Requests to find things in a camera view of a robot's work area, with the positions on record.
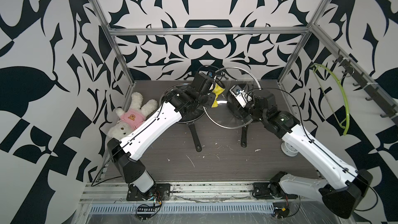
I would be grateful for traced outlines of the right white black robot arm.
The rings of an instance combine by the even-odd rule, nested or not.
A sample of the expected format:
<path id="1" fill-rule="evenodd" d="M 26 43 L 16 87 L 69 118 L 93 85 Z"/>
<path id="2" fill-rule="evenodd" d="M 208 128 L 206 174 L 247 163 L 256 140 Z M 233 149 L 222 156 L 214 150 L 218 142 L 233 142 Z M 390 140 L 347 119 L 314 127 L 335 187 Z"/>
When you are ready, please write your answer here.
<path id="1" fill-rule="evenodd" d="M 357 170 L 328 150 L 310 135 L 291 113 L 280 111 L 275 96 L 265 89 L 243 90 L 234 86 L 228 93 L 228 104 L 240 118 L 260 122 L 282 140 L 287 156 L 300 153 L 322 175 L 322 179 L 297 177 L 278 172 L 269 183 L 275 197 L 297 195 L 322 202 L 336 216 L 348 219 L 370 189 L 373 176 Z"/>

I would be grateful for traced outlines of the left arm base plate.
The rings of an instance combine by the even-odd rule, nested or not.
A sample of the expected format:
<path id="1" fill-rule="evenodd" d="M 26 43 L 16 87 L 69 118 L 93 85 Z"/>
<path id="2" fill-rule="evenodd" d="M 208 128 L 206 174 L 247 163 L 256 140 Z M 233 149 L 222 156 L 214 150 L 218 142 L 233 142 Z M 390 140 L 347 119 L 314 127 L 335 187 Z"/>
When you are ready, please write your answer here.
<path id="1" fill-rule="evenodd" d="M 148 191 L 141 192 L 134 184 L 128 185 L 127 201 L 163 200 L 170 196 L 171 184 L 154 184 Z"/>

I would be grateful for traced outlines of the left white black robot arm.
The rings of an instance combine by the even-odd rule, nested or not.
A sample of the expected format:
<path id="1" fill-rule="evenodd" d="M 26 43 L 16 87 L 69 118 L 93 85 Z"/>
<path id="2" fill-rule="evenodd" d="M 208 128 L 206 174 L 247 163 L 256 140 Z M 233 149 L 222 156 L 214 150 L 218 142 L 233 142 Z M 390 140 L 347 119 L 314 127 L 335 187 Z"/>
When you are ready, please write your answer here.
<path id="1" fill-rule="evenodd" d="M 149 100 L 144 104 L 143 95 L 133 92 L 128 110 L 116 109 L 119 119 L 108 131 L 107 147 L 110 161 L 126 183 L 133 184 L 144 195 L 154 192 L 155 182 L 140 158 L 170 126 L 185 117 L 196 120 L 199 108 L 211 107 L 216 86 L 213 77 L 197 73 L 190 84 L 175 87 L 160 102 Z"/>

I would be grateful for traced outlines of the yellow cleaning cloth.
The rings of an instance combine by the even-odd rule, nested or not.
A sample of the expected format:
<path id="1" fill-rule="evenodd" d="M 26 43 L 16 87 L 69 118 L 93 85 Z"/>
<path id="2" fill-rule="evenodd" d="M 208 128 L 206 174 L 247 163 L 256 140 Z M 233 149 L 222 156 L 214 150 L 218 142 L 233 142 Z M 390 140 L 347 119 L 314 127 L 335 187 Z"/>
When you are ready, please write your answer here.
<path id="1" fill-rule="evenodd" d="M 216 108 L 218 107 L 218 103 L 217 103 L 217 98 L 220 94 L 222 94 L 225 91 L 225 88 L 221 87 L 220 85 L 216 84 L 214 90 L 212 91 L 212 93 L 215 95 L 215 99 L 213 101 L 212 104 L 212 108 Z"/>

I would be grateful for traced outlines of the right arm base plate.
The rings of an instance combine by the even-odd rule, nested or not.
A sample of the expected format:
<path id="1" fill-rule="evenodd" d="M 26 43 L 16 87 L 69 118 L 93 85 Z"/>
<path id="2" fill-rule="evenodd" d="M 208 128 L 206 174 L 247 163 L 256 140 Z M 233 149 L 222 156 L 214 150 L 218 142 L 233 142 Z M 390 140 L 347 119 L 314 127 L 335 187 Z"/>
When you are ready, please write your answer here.
<path id="1" fill-rule="evenodd" d="M 279 183 L 253 183 L 252 196 L 256 199 L 284 199 L 286 194 Z"/>

